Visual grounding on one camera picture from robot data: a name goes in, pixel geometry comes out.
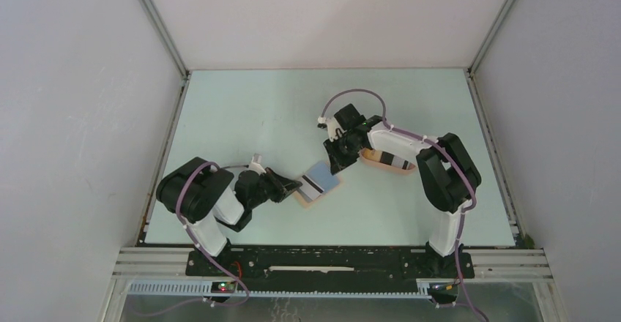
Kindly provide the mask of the beige leather card holder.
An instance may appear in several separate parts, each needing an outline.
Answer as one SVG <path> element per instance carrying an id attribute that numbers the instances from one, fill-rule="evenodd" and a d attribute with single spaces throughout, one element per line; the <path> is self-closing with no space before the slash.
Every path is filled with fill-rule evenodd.
<path id="1" fill-rule="evenodd" d="M 296 191 L 293 196 L 297 200 L 299 205 L 301 205 L 301 207 L 304 209 L 312 207 L 315 203 L 325 198 L 328 194 L 330 194 L 333 190 L 337 189 L 343 183 L 341 177 L 338 174 L 332 175 L 330 173 L 330 164 L 326 161 L 317 162 L 315 165 L 307 169 L 306 172 L 304 172 L 302 175 L 306 175 L 308 178 L 312 179 L 324 190 L 323 195 L 311 203 L 305 202 L 300 194 Z"/>

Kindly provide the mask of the gold credit card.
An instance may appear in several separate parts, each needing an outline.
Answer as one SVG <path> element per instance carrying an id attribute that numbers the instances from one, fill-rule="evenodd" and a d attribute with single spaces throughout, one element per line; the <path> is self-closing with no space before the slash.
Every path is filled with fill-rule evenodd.
<path id="1" fill-rule="evenodd" d="M 363 152 L 363 156 L 371 162 L 381 162 L 382 152 L 375 149 L 366 149 Z"/>

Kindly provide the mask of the white credit card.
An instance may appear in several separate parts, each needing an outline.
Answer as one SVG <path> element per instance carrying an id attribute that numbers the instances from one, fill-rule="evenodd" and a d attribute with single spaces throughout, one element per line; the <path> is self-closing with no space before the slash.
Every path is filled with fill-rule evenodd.
<path id="1" fill-rule="evenodd" d="M 388 165 L 391 168 L 396 168 L 396 169 L 403 170 L 403 171 L 409 171 L 415 168 L 415 166 L 411 164 L 409 161 L 401 157 L 397 157 L 394 154 L 387 153 L 387 152 L 382 153 L 382 159 L 380 163 L 384 165 Z"/>

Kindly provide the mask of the black credit card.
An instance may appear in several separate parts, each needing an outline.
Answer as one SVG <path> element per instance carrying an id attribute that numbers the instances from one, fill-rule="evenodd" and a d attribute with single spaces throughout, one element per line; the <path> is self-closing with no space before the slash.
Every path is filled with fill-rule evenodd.
<path id="1" fill-rule="evenodd" d="M 301 186 L 298 188 L 297 192 L 307 203 L 311 203 L 317 200 L 324 193 L 324 190 L 306 175 L 302 175 L 298 179 L 298 182 L 301 184 Z"/>

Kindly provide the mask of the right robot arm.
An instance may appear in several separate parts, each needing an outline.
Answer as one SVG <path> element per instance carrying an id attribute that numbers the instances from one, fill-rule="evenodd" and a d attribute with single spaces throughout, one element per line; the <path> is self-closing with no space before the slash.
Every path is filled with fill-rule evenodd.
<path id="1" fill-rule="evenodd" d="M 427 270 L 443 277 L 455 267 L 453 252 L 461 238 L 461 215 L 475 205 L 481 175 L 461 139 L 448 133 L 440 138 L 398 129 L 382 116 L 365 118 L 348 104 L 332 117 L 320 116 L 330 171 L 337 174 L 358 161 L 363 149 L 384 151 L 416 165 L 424 193 L 440 212 L 439 224 L 428 241 Z"/>

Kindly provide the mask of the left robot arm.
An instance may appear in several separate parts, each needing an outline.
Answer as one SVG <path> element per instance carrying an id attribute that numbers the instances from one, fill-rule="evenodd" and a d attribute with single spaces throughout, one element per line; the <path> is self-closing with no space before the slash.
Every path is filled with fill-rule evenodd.
<path id="1" fill-rule="evenodd" d="M 251 221 L 253 210 L 263 203 L 280 203 L 302 186 L 261 165 L 261 156 L 240 165 L 234 175 L 231 166 L 194 157 L 172 171 L 157 186 L 156 199 L 175 214 L 194 245 L 206 254 L 204 267 L 223 275 L 231 266 L 225 251 L 230 241 L 222 231 L 240 232 Z"/>

